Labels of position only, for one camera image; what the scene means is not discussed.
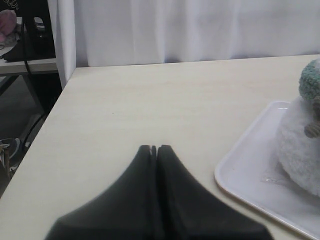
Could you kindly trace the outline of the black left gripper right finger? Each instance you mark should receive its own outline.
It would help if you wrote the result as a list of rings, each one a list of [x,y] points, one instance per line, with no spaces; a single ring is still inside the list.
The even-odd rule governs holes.
[[[228,206],[202,186],[173,148],[158,149],[156,177],[167,240],[271,240],[261,223]]]

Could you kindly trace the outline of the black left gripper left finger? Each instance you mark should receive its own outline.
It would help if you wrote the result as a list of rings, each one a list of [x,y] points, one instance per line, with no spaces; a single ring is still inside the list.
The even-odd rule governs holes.
[[[155,146],[141,145],[103,193],[58,218],[48,240],[155,240]]]

